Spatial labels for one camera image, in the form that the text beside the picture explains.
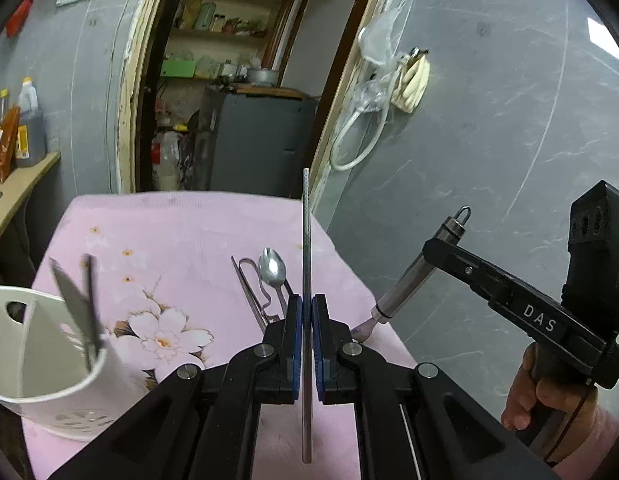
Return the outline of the person's right hand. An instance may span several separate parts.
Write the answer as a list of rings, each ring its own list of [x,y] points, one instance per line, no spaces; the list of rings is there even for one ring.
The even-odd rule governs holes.
[[[500,421],[508,430],[523,430],[532,421],[532,408],[538,403],[575,416],[567,434],[587,437],[594,428],[598,389],[596,387],[567,388],[549,378],[532,378],[537,344],[530,344],[523,354],[522,364],[510,387]]]

